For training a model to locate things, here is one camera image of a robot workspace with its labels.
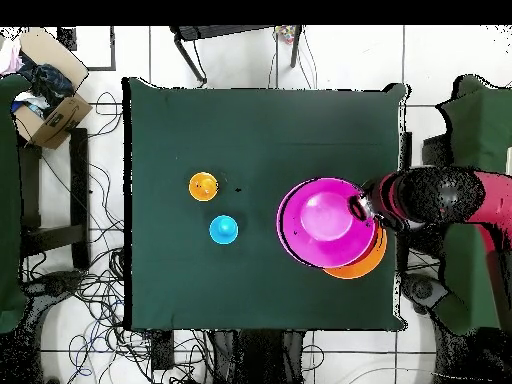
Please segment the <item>cardboard box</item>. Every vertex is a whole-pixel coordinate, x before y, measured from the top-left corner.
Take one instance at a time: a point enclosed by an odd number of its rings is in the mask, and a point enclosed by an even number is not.
[[[73,53],[42,28],[33,28],[20,35],[21,50],[36,64],[54,66],[66,76],[76,90],[87,78],[88,70]],[[28,107],[21,106],[14,115],[19,133],[31,143],[49,149],[57,149],[91,111],[92,107],[78,94],[66,97],[60,105],[42,120]]]

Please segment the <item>large orange bowl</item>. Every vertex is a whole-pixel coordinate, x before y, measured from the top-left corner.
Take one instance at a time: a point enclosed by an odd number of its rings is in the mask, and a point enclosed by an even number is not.
[[[206,202],[215,197],[218,186],[219,184],[212,174],[198,172],[190,179],[188,191],[194,199]]]
[[[363,255],[351,264],[338,268],[325,268],[324,271],[333,277],[342,278],[344,280],[362,277],[377,267],[384,257],[384,253],[386,253],[386,245],[386,230],[379,225],[375,245],[367,255]]]

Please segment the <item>pink bowl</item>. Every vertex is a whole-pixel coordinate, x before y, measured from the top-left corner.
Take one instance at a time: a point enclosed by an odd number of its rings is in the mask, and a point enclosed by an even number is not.
[[[315,178],[295,186],[277,211],[277,234],[298,261],[319,268],[336,268],[359,258],[375,236],[371,217],[360,219],[349,200],[362,194],[339,178]]]

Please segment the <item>white tile floor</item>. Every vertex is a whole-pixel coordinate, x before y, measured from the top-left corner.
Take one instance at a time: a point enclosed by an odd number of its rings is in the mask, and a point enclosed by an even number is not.
[[[89,133],[97,132],[115,118],[116,103],[121,110],[121,78],[140,77],[161,87],[198,86],[194,75],[178,53],[168,27],[115,27],[115,71],[92,71],[79,88],[79,94],[96,106],[80,126]],[[109,27],[78,27],[76,55],[89,67],[109,67]],[[269,71],[275,44],[271,29],[252,31],[202,40],[197,43],[202,65],[208,76],[208,88],[257,87],[269,84]],[[305,74],[318,89],[382,90],[390,83],[405,82],[412,91],[406,110],[406,130],[413,133],[413,164],[421,164],[422,140],[443,133],[446,129],[441,115],[433,107],[449,98],[455,78],[465,73],[477,73],[495,85],[512,82],[512,30],[510,27],[486,26],[313,26],[307,28],[307,39],[318,71],[313,81],[313,63],[305,39],[300,52]],[[185,47],[193,60],[192,43]],[[306,78],[297,66],[289,66],[291,46],[279,43],[279,88],[307,89]],[[270,76],[270,87],[275,87],[275,66]],[[114,99],[104,95],[109,91]],[[114,124],[105,130],[112,129]],[[111,192],[108,207],[118,218],[124,217],[123,208],[123,126],[110,134],[92,138],[90,161],[109,174]],[[69,181],[67,145],[57,151],[44,152],[48,162],[64,181]],[[106,187],[107,177],[91,168],[91,174]],[[46,164],[42,165],[41,213],[44,226],[69,224],[69,193],[56,180]],[[91,222],[91,239],[99,236],[97,228],[110,225],[101,206],[102,192],[91,180],[91,211],[96,222]],[[122,246],[119,231],[108,231],[110,247]],[[93,243],[93,256],[105,250],[105,242]],[[35,264],[38,258],[30,258]],[[95,270],[105,269],[106,260]],[[45,272],[71,268],[70,249],[49,252],[41,266]],[[400,299],[401,316],[407,329],[398,334],[367,331],[309,332],[304,345],[315,343],[324,350],[308,349],[303,355],[306,384],[428,384],[434,368],[435,343],[428,317],[417,315],[410,303]],[[93,322],[88,310],[76,299],[69,299],[54,307],[46,319],[42,338],[42,361],[46,376],[58,376],[66,382],[75,372],[72,359],[80,363],[83,353],[80,342],[68,353],[68,346],[77,334],[87,334]],[[178,332],[177,343],[190,337],[189,332]],[[96,352],[87,362],[96,378],[113,359],[112,352],[101,353],[104,343],[95,345]],[[178,356],[188,360],[191,344],[179,348]],[[201,365],[195,375],[202,378]],[[180,371],[172,375],[179,377]],[[73,384],[97,384],[91,371],[82,370]],[[126,359],[116,359],[111,375],[104,375],[101,384],[149,384],[136,365]]]

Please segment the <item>blue bowl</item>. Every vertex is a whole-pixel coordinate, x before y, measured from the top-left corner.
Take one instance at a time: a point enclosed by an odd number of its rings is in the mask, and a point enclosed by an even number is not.
[[[219,215],[210,224],[210,236],[215,243],[229,244],[238,235],[236,221],[227,215]]]

